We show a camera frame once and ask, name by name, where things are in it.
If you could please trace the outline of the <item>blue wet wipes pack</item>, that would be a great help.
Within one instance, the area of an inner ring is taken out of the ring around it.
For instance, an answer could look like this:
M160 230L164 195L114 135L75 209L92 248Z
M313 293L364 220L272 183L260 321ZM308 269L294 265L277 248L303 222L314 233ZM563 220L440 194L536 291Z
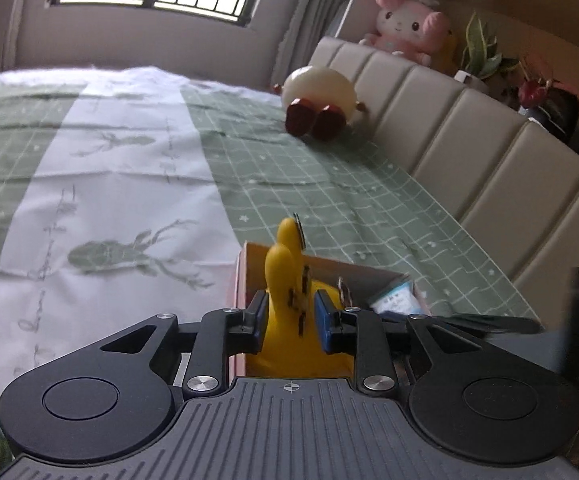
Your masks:
M367 300L369 307L377 314L421 314L423 309L409 280L393 281L371 299Z

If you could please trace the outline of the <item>yellow duck-shaped toy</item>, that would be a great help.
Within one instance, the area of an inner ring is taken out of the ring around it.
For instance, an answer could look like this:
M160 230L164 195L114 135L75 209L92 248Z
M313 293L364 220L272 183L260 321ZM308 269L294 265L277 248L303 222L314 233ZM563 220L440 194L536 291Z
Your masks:
M305 261L305 235L298 216L281 221L264 261L269 318L262 350L245 358L246 373L263 378L352 376L352 357L322 350L315 324L314 294L325 291L337 309L336 287L314 280Z

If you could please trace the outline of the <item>pink cardboard box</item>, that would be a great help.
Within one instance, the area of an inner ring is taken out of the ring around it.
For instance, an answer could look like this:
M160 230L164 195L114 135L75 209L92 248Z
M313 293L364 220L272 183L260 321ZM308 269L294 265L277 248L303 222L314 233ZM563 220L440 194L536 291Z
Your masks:
M265 342L257 354L230 360L235 377L337 378L353 376L353 357L333 354L334 310L367 309L378 314L426 314L425 294L409 275L296 255L279 242L247 242L235 264L233 299L244 309L256 292L269 295Z

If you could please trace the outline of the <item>beige padded headboard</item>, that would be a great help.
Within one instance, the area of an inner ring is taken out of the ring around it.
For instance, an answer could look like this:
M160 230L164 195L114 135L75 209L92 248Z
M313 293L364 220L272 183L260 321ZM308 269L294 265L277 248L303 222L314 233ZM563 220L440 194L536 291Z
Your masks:
M459 221L547 327L567 319L579 266L579 155L483 93L337 38L311 64L355 84L352 125Z

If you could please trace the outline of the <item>green white bedspread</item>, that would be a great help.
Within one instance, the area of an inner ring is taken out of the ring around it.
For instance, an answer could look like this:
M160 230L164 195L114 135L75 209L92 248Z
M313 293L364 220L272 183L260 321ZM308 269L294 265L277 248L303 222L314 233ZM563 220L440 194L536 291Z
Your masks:
M298 140L274 96L154 67L0 73L0 394L158 312L227 304L243 244L291 216L309 254L408 274L436 314L533 317L355 129ZM0 468L10 458L0 431Z

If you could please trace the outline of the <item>cream round plush red feet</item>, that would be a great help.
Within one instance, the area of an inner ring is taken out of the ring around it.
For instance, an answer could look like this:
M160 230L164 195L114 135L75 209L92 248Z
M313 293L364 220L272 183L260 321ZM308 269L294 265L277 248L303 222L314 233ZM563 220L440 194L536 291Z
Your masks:
M303 66L291 72L283 84L275 84L285 110L284 126L295 138L312 136L329 142L340 135L355 112L367 113L355 86L337 70L326 66Z

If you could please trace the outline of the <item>red flower plant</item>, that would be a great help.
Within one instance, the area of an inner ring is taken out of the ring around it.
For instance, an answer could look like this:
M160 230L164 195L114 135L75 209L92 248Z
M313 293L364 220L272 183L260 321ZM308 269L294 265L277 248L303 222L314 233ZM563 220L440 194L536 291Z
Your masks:
M578 91L555 78L552 67L536 55L522 56L505 76L518 113L568 142L579 120Z

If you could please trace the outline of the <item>green potted plant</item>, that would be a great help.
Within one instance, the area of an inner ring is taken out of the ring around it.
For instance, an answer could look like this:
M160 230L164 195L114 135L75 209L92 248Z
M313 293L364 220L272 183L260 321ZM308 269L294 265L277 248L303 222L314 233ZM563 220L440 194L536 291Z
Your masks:
M465 47L454 79L468 88L488 94L489 79L497 74L506 76L518 66L518 58L508 58L498 50L498 36L474 12L465 28Z

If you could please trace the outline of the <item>pink bunny plush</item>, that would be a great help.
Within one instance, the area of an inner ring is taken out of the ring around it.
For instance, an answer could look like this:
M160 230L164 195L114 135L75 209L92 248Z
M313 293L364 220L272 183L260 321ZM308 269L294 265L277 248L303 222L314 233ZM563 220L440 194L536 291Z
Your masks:
M451 22L437 10L436 0L375 0L379 7L375 32L365 35L361 46L373 47L431 67L450 36Z

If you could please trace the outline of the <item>grey curtain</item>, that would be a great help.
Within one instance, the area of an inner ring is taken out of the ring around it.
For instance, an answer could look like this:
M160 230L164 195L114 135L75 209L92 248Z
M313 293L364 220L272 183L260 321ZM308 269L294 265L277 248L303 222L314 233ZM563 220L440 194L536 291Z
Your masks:
M298 0L288 30L276 51L271 84L280 84L296 68L305 66L336 13L349 0Z

